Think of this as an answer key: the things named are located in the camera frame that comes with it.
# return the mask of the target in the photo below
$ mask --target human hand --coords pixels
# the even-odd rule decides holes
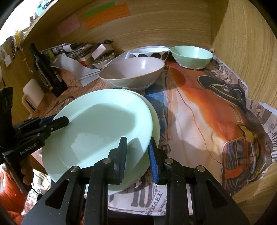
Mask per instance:
[[[31,166],[30,156],[20,161],[21,173],[24,174],[23,183],[26,185],[30,185],[34,179],[34,171]],[[9,165],[7,163],[2,165],[4,171],[8,174],[8,176],[12,179],[11,172],[9,169]]]

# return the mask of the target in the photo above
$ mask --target orange clothing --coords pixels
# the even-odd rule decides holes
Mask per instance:
[[[20,225],[23,216],[27,194],[22,194],[16,183],[5,173],[6,184],[4,191],[0,193],[0,202],[17,225]]]

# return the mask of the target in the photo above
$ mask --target plate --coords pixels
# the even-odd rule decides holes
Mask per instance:
[[[125,172],[147,151],[153,130],[145,102],[134,93],[104,89],[85,94],[65,106],[54,119],[66,116],[69,125],[53,132],[42,148],[43,165],[56,182],[71,166],[93,166],[127,137]]]
[[[160,123],[159,123],[159,118],[158,118],[158,115],[157,115],[154,107],[142,95],[140,95],[136,92],[133,92],[133,91],[129,91],[129,90],[125,90],[125,91],[136,94],[148,106],[148,108],[151,112],[152,121],[153,121],[152,137],[155,139],[156,145],[158,146],[159,141],[160,141]],[[139,161],[139,163],[132,170],[125,171],[124,178],[123,178],[122,183],[120,185],[109,185],[108,195],[113,195],[113,194],[118,193],[120,191],[123,191],[126,188],[133,185],[138,179],[140,179],[145,174],[145,172],[148,170],[149,166],[150,166],[150,161],[149,161],[149,157],[148,157],[148,152],[146,151],[144,153],[142,159]]]

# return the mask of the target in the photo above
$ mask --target black bottle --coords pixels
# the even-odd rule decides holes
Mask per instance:
[[[45,86],[51,90],[56,97],[60,96],[66,89],[67,85],[60,77],[57,69],[51,67],[50,61],[40,54],[34,43],[30,44],[29,50],[35,59],[35,68]]]

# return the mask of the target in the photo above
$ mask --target green bowl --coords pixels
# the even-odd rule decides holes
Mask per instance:
[[[203,69],[213,57],[209,51],[189,45],[175,46],[170,51],[180,66],[194,70]]]

